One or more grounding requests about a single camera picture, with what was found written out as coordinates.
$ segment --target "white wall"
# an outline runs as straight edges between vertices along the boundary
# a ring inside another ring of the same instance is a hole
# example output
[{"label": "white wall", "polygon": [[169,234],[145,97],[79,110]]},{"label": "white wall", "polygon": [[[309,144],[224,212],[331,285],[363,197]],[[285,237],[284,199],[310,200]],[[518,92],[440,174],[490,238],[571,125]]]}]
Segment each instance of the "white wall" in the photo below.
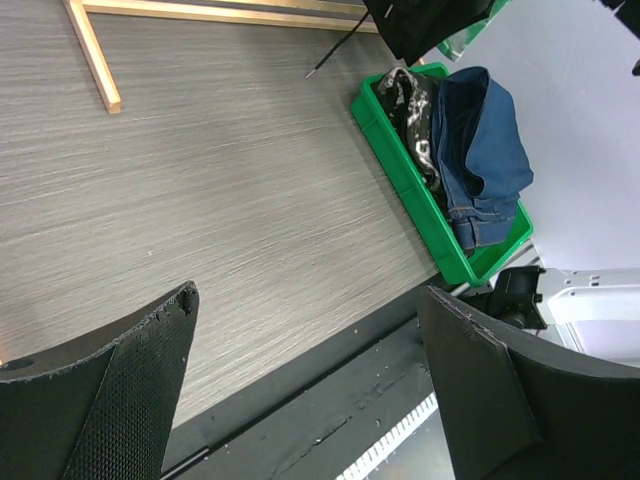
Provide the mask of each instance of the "white wall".
[{"label": "white wall", "polygon": [[535,172],[523,199],[548,267],[640,267],[639,58],[640,41],[599,2],[514,0],[444,61],[486,66],[513,94]]}]

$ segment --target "floor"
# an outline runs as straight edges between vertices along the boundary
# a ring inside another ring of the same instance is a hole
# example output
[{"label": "floor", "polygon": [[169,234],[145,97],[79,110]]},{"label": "floor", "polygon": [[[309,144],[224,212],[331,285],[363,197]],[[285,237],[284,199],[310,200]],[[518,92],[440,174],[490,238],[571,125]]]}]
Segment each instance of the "floor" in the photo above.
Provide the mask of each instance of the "floor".
[{"label": "floor", "polygon": [[93,24],[117,116],[62,0],[0,3],[2,361],[192,279],[181,424],[435,273],[348,113],[393,64],[379,38],[304,80],[341,33]]}]

